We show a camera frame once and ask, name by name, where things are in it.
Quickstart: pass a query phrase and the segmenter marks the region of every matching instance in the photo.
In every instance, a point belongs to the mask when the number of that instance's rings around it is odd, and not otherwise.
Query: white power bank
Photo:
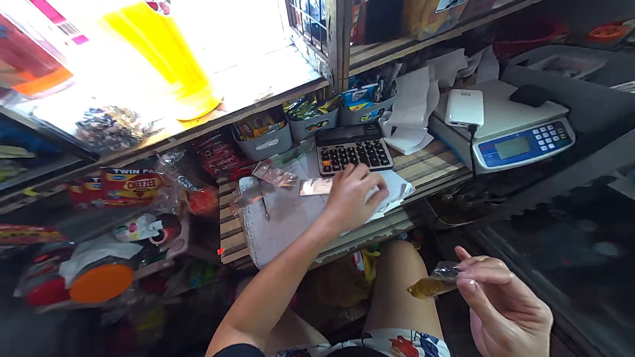
[[[448,95],[448,108],[445,123],[451,126],[467,128],[475,124],[480,128],[485,123],[483,92],[479,90],[451,90]]]

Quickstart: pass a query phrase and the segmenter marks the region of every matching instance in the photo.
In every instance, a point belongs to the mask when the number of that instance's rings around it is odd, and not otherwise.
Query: window grill
[[[291,28],[313,50],[328,58],[324,0],[286,0]]]

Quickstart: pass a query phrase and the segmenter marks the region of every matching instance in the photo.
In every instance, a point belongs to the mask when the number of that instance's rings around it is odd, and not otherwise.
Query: charging cable
[[[476,178],[476,158],[474,157],[474,134],[478,126],[476,124],[470,124],[467,130],[470,132],[470,159],[472,160],[472,179]]]

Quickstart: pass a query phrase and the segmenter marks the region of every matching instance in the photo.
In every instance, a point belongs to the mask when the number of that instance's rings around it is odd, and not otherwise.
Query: thigh
[[[377,261],[373,300],[364,331],[405,328],[442,339],[434,299],[420,300],[407,291],[427,275],[424,260],[411,243],[390,242]]]
[[[251,278],[242,280],[236,287],[236,294],[239,295],[251,281]],[[287,307],[276,326],[271,330],[269,339],[265,344],[265,356],[273,356],[276,352],[289,349],[295,346],[316,345],[328,343],[324,337],[308,322],[304,321],[296,313]]]

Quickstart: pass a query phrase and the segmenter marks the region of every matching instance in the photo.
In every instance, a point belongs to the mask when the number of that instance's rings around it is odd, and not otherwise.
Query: calculator
[[[349,163],[364,163],[370,171],[390,170],[395,165],[378,124],[320,130],[316,147],[322,177],[334,176]]]

